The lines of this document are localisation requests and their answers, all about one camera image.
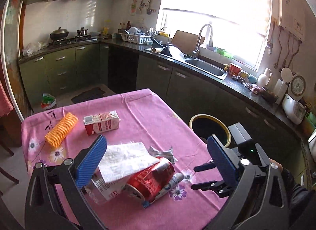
red soda can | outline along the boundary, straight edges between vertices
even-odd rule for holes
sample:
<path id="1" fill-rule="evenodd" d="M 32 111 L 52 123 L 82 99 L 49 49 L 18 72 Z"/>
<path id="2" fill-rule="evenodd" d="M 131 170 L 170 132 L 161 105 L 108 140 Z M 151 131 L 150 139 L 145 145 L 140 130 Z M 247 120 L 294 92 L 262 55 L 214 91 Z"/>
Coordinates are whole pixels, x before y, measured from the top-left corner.
<path id="1" fill-rule="evenodd" d="M 141 202 L 152 202 L 174 175 L 171 162 L 163 157 L 158 159 L 160 160 L 158 163 L 135 173 L 127 181 L 127 191 Z"/>

pink tablecloth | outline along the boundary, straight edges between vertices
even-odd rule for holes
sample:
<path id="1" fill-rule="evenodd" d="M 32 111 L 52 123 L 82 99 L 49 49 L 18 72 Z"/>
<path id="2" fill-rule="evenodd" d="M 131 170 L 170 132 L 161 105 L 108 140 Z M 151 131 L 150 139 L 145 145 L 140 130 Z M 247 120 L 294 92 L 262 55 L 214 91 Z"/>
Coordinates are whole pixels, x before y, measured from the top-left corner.
<path id="1" fill-rule="evenodd" d="M 140 90 L 122 95 L 95 99 L 28 117 L 22 124 L 22 142 L 28 172 L 40 160 L 46 165 L 59 165 L 67 157 L 74 158 L 81 149 L 89 147 L 96 135 L 87 136 L 83 117 L 116 110 L 121 122 L 119 129 L 104 133 L 108 145 L 143 142 L 149 148 L 167 150 L 173 146 L 178 159 L 175 171 L 192 173 L 195 166 L 210 160 L 206 145 L 153 92 Z M 53 149 L 45 143 L 45 134 L 68 112 L 79 119 L 61 146 Z M 200 183 L 221 180 L 218 170 L 194 173 L 191 181 Z M 181 182 L 177 190 L 166 194 L 152 206 L 143 209 L 133 198 L 120 194 L 106 204 L 91 207 L 110 229 L 202 229 L 220 210 L 226 199 L 212 191 L 193 191 L 190 182 Z M 77 222 L 61 190 L 58 193 L 64 209 Z"/>

trash can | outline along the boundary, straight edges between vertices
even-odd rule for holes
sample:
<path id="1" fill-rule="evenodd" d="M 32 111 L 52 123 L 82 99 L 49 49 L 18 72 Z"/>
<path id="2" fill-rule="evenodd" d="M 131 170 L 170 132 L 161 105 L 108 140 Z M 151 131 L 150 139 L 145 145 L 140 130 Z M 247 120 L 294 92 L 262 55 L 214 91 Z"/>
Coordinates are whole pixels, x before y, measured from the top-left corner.
<path id="1" fill-rule="evenodd" d="M 189 122 L 189 127 L 205 143 L 212 134 L 215 134 L 225 147 L 228 147 L 232 140 L 227 126 L 217 118 L 207 114 L 193 116 Z"/>

red and white carton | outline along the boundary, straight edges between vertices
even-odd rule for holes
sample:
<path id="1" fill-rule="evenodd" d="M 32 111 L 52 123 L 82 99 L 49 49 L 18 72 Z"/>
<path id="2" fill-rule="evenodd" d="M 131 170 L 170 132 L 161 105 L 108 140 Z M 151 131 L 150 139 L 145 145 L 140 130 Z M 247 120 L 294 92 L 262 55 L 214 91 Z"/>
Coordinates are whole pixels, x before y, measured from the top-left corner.
<path id="1" fill-rule="evenodd" d="M 83 118 L 87 134 L 99 134 L 118 129 L 120 118 L 115 110 L 101 114 L 86 116 Z"/>

black mat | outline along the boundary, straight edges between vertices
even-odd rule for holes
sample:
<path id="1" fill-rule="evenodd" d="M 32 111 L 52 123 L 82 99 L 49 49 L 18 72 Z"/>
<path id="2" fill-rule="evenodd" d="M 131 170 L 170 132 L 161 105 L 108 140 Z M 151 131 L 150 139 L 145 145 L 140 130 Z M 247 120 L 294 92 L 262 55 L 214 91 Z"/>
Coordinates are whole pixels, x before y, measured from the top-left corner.
<path id="1" fill-rule="evenodd" d="M 83 92 L 79 94 L 78 96 L 75 96 L 74 98 L 71 99 L 71 101 L 76 104 L 76 103 L 84 102 L 87 100 L 103 98 L 104 93 L 105 91 L 101 90 L 100 87 L 96 87 L 89 91 Z"/>

